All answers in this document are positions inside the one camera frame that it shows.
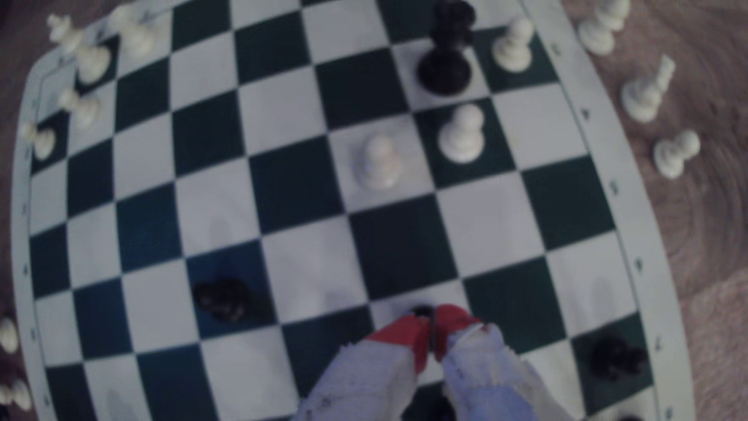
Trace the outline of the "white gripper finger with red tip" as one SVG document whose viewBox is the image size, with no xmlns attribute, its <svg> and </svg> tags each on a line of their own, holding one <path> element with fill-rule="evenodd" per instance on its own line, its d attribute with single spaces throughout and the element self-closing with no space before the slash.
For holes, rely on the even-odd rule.
<svg viewBox="0 0 748 421">
<path fill-rule="evenodd" d="M 344 345 L 293 420 L 399 420 L 428 362 L 432 320 L 404 315 Z"/>
<path fill-rule="evenodd" d="M 435 359 L 457 420 L 573 420 L 498 325 L 462 307 L 435 308 Z"/>
</svg>

